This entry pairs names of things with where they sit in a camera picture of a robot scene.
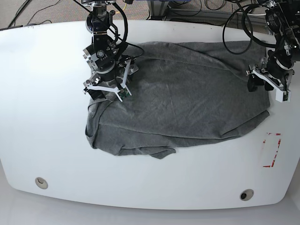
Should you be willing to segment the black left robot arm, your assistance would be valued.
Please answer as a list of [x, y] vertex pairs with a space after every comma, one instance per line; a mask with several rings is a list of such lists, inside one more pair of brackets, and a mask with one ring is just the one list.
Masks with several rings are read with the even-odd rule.
[[258, 7], [266, 8], [265, 21], [276, 43], [267, 44], [252, 37], [257, 44], [268, 48], [268, 52], [259, 63], [249, 66], [247, 88], [253, 92], [258, 86], [264, 86], [266, 91], [275, 90], [278, 102], [290, 101], [293, 66], [300, 60], [300, 2], [260, 0], [245, 12]]

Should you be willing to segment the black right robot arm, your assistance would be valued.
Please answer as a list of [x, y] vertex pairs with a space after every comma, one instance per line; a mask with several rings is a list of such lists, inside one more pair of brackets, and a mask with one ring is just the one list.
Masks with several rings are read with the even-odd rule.
[[104, 99], [114, 93], [119, 101], [131, 95], [127, 81], [138, 71], [135, 56], [124, 55], [128, 20], [114, 0], [82, 0], [82, 7], [90, 7], [86, 19], [92, 34], [91, 44], [84, 49], [84, 59], [90, 67], [90, 78], [84, 81], [84, 93], [93, 100]]

